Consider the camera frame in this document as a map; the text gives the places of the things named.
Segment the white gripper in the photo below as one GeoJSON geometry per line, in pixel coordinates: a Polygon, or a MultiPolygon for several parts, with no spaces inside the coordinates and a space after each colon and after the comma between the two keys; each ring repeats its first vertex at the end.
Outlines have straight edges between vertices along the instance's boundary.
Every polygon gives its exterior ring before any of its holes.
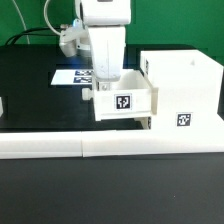
{"type": "Polygon", "coordinates": [[[110,83],[120,79],[125,50],[125,27],[89,27],[93,70],[98,91],[109,91],[110,83]]]}

